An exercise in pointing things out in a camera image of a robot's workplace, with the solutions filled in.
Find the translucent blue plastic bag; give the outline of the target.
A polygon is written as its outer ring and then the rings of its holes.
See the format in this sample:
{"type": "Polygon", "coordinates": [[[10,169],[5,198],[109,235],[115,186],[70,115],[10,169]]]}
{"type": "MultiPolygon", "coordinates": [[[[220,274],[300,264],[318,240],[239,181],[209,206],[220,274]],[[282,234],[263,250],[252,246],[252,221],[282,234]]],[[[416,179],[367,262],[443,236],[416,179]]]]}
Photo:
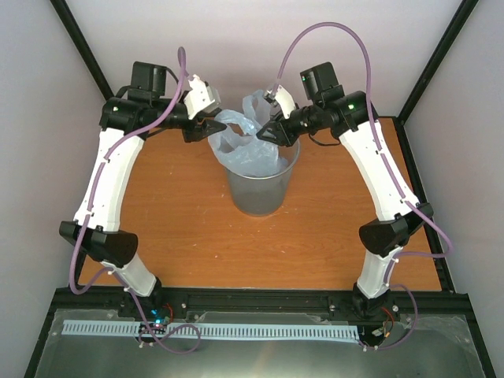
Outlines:
{"type": "Polygon", "coordinates": [[[216,159],[231,172],[241,176],[274,176],[288,167],[279,147],[257,138],[257,132],[270,118],[271,105],[258,90],[243,98],[243,111],[223,109],[215,120],[226,129],[208,137],[216,159]]]}

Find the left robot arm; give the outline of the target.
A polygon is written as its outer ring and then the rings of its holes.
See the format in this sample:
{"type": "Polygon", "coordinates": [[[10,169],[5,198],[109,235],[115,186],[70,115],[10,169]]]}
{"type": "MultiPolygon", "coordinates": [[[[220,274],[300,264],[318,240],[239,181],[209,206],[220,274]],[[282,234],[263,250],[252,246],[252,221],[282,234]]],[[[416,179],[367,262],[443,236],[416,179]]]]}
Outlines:
{"type": "Polygon", "coordinates": [[[226,128],[212,118],[221,105],[217,89],[181,71],[174,96],[166,98],[169,72],[165,66],[137,61],[130,84],[106,101],[99,121],[98,153],[83,201],[73,219],[59,226],[60,236],[73,247],[72,292],[83,294],[89,289],[76,285],[76,263],[82,254],[102,265],[101,274],[116,276],[137,297],[135,305],[147,317],[163,310],[161,281],[141,260],[138,236],[120,229],[133,165],[155,128],[178,129],[186,143],[200,142],[226,128]]]}

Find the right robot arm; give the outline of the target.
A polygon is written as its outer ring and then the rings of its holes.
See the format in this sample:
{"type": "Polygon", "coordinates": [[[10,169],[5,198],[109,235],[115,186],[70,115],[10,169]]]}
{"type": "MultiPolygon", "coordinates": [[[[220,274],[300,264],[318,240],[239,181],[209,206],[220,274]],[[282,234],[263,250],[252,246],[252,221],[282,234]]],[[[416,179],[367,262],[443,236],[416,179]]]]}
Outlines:
{"type": "Polygon", "coordinates": [[[387,301],[395,264],[410,237],[433,210],[409,188],[384,140],[378,116],[364,91],[346,94],[331,63],[300,74],[310,105],[298,107],[278,83],[264,99],[280,111],[257,132],[258,139],[290,147],[301,135],[328,129],[353,158],[375,206],[376,219],[359,228],[365,260],[352,289],[357,317],[368,319],[387,301]]]}

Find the grey mesh trash bin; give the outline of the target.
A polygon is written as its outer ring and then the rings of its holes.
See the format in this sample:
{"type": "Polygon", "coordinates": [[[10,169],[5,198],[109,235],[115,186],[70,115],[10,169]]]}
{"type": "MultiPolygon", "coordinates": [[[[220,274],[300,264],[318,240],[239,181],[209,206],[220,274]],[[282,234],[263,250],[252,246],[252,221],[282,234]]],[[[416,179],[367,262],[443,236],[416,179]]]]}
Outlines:
{"type": "Polygon", "coordinates": [[[300,152],[299,140],[294,146],[280,147],[279,156],[284,167],[273,176],[243,176],[224,168],[235,207],[252,217],[265,217],[276,212],[283,205],[300,152]]]}

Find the small electronics board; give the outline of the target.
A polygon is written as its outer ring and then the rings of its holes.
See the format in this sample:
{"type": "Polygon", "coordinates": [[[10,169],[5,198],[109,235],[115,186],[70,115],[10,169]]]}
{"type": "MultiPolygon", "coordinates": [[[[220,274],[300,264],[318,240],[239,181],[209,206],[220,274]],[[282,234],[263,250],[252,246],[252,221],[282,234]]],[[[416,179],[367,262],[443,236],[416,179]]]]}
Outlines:
{"type": "Polygon", "coordinates": [[[154,315],[154,321],[150,324],[153,333],[156,335],[164,334],[168,326],[174,320],[174,312],[169,303],[165,303],[160,309],[154,309],[152,311],[154,315]]]}

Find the black mounting rail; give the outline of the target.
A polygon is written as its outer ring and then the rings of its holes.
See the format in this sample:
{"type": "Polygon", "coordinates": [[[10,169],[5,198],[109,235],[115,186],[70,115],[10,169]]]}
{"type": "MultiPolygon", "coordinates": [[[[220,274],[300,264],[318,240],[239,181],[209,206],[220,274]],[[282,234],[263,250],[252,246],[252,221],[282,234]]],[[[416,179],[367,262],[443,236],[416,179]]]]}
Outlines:
{"type": "Polygon", "coordinates": [[[367,299],[356,288],[350,291],[210,289],[162,287],[149,297],[138,297],[149,319],[173,315],[192,321],[193,316],[219,313],[289,313],[323,319],[364,321],[381,316],[391,295],[367,299]]]}

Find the black enclosure frame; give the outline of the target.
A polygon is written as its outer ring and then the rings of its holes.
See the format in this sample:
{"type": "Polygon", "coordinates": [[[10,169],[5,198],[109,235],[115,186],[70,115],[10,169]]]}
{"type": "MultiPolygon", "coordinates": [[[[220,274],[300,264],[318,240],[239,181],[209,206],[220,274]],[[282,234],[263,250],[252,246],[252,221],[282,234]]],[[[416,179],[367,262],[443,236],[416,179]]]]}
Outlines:
{"type": "MultiPolygon", "coordinates": [[[[413,192],[419,195],[421,199],[426,198],[424,187],[421,182],[417,165],[410,148],[410,142],[405,131],[405,124],[411,113],[417,106],[427,89],[431,79],[434,77],[439,66],[442,64],[454,41],[465,26],[466,21],[476,8],[475,1],[463,1],[460,3],[450,23],[448,24],[443,36],[438,42],[434,52],[424,67],[421,75],[415,83],[413,90],[409,94],[405,105],[402,107],[398,116],[391,118],[395,135],[401,149],[401,155],[406,163],[406,171],[409,178],[413,181],[413,192]]],[[[74,46],[80,53],[83,63],[87,66],[92,78],[98,86],[104,98],[112,95],[112,89],[103,74],[99,63],[96,61],[87,40],[85,39],[80,26],[72,14],[69,5],[65,1],[54,1],[52,3],[59,19],[64,25],[74,46]]],[[[421,311],[427,314],[441,315],[465,315],[465,320],[469,327],[470,340],[476,349],[480,366],[486,377],[495,376],[495,371],[491,359],[487,352],[480,327],[476,320],[469,296],[456,292],[448,264],[446,262],[435,261],[436,274],[441,284],[440,291],[417,291],[414,297],[419,300],[421,311]]],[[[258,288],[210,288],[210,289],[258,289],[258,288]]],[[[50,308],[46,315],[39,338],[32,353],[25,375],[34,377],[42,372],[43,353],[49,348],[48,339],[50,338],[50,326],[54,322],[55,314],[60,309],[89,309],[104,310],[115,309],[121,315],[131,315],[134,313],[133,301],[121,295],[118,289],[113,287],[99,286],[85,294],[82,299],[72,299],[68,288],[58,288],[55,291],[50,308]]]]}

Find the metal base plate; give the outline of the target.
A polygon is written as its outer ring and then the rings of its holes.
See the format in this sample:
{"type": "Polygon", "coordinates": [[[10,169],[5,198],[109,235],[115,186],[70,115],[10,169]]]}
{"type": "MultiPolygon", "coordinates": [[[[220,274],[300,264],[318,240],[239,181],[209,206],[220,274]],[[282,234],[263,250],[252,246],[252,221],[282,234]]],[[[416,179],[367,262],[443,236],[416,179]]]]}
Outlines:
{"type": "Polygon", "coordinates": [[[307,314],[218,313],[198,324],[350,325],[357,343],[222,341],[62,335],[63,321],[135,321],[114,311],[59,310],[50,326],[42,372],[34,377],[483,377],[462,316],[405,315],[357,326],[307,314]]]}

